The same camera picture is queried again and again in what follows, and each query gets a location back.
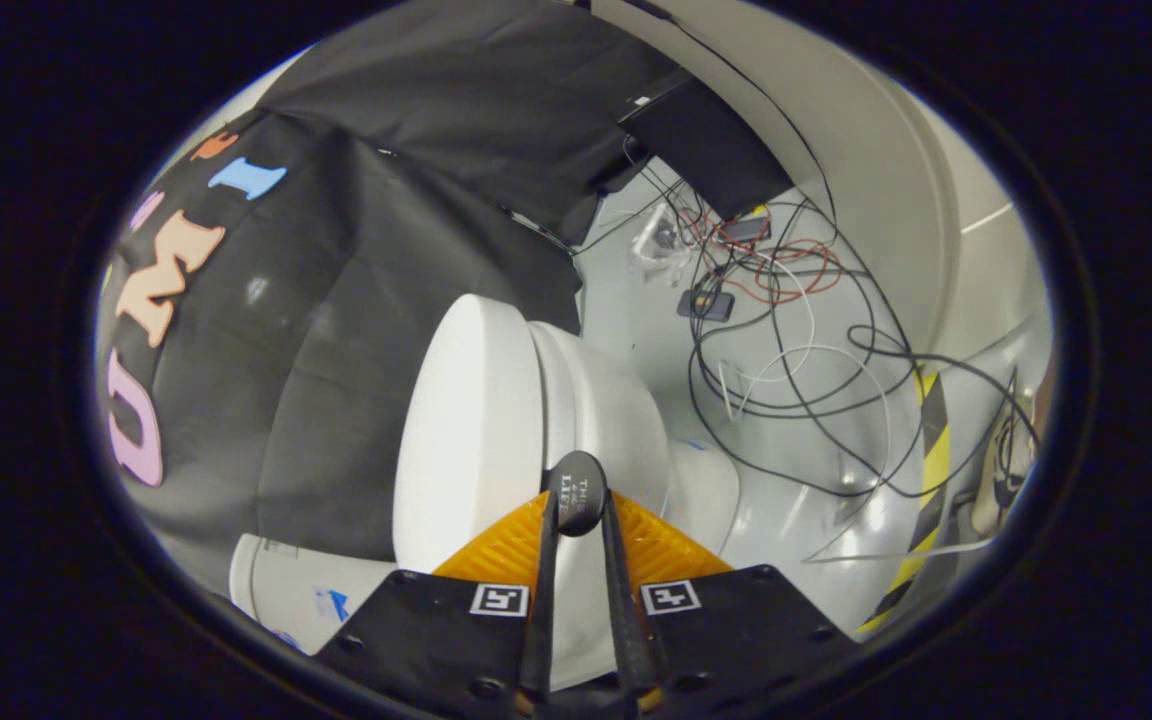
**battery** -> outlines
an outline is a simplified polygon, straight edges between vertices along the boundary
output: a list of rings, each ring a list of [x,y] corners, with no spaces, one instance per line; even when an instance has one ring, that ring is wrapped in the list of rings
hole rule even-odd
[[[729,291],[682,291],[679,300],[679,314],[684,318],[703,318],[705,320],[717,320],[727,323],[732,318],[732,305],[736,304],[735,297]]]

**pink letter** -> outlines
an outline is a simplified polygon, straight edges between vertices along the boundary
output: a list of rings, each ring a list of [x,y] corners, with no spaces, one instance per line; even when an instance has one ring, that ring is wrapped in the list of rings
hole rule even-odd
[[[123,434],[109,414],[109,442],[119,464],[132,471],[141,482],[157,487],[162,482],[162,445],[159,441],[159,420],[154,417],[154,401],[136,382],[131,373],[119,364],[118,350],[109,353],[109,396],[120,396],[136,410],[141,419],[141,446]]]

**black device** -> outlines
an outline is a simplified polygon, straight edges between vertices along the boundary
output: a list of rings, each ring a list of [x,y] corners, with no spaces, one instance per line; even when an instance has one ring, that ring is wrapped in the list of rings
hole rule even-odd
[[[855,651],[771,564],[635,588],[598,458],[570,452],[544,482],[550,498],[530,616],[526,585],[395,570],[316,659],[399,702],[468,720],[505,720],[522,708],[532,720],[639,720],[646,712],[673,719],[732,711]],[[551,692],[550,670],[558,537],[599,525],[616,675],[591,711],[573,705],[570,691]]]
[[[735,297],[729,291],[720,291],[717,295],[712,291],[684,290],[679,300],[679,314],[684,318],[704,318],[705,320],[717,320],[727,323],[732,318],[732,305],[736,304]]]
[[[753,218],[740,220],[738,223],[723,225],[721,229],[726,240],[732,242],[749,242],[751,240],[761,240],[763,233],[771,228],[764,218]]]
[[[753,128],[685,69],[677,68],[634,97],[617,123],[723,220],[794,187]]]

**black frame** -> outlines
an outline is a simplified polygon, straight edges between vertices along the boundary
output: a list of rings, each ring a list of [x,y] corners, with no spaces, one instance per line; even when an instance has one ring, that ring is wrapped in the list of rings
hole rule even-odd
[[[297,10],[257,17],[129,3],[24,17],[29,9],[0,8],[0,715],[108,717],[103,706],[114,705],[116,715],[160,717],[179,703],[189,703],[187,717],[380,707],[365,711],[356,688],[242,632],[179,582],[136,523],[119,523],[128,509],[91,482],[92,448],[73,402],[90,361],[76,348],[91,338],[82,313],[93,288],[79,281],[96,276],[106,229],[161,149],[217,88],[241,88],[358,15],[356,5]],[[1073,238],[1076,227],[1087,255],[1084,263],[1073,247],[1043,248],[1066,362],[1039,471],[1069,473],[1085,452],[1083,477],[1096,478],[1036,483],[1025,505],[1052,510],[1011,515],[1011,538],[1028,547],[1001,543],[941,615],[874,644],[846,682],[795,710],[922,715],[980,697],[999,717],[1053,703],[1152,706],[1152,543],[1126,546],[1152,533],[1152,506],[1130,502],[1152,470],[1152,393],[1129,392],[1142,343],[1152,361],[1152,314],[1146,323],[1135,305],[1091,288],[1092,274],[1108,283],[1152,270],[1151,250],[1130,233],[1152,227],[1132,215],[1151,209],[1152,187],[1116,180],[1151,177],[1152,76],[1098,74],[1087,59],[1128,47],[1152,69],[1152,18],[1049,3],[991,12],[808,0],[787,10],[927,97],[1016,199],[1064,203],[1024,205],[1036,236]],[[137,13],[142,26],[128,32]],[[164,77],[195,82],[166,86]],[[1152,304],[1152,279],[1139,287]],[[1106,354],[1093,310],[1115,323]],[[1,432],[5,423],[15,432]],[[1078,657],[1062,655],[1068,643]]]

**orange letter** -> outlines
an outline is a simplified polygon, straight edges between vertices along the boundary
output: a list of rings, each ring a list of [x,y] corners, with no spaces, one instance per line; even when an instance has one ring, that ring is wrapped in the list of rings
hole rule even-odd
[[[177,268],[177,259],[184,260],[189,272],[195,272],[223,235],[225,228],[200,227],[185,220],[183,210],[175,211],[154,236],[154,264],[127,278],[114,314],[130,314],[145,328],[150,347],[158,347],[172,323],[173,305],[167,300],[154,302],[154,298],[183,291],[184,278]]]
[[[198,158],[204,160],[210,160],[220,156],[229,145],[233,145],[234,141],[237,141],[237,135],[229,135],[226,131],[217,132],[214,136],[209,137],[206,141],[202,142],[202,145],[194,151],[192,156],[189,156],[189,161],[195,161]]]

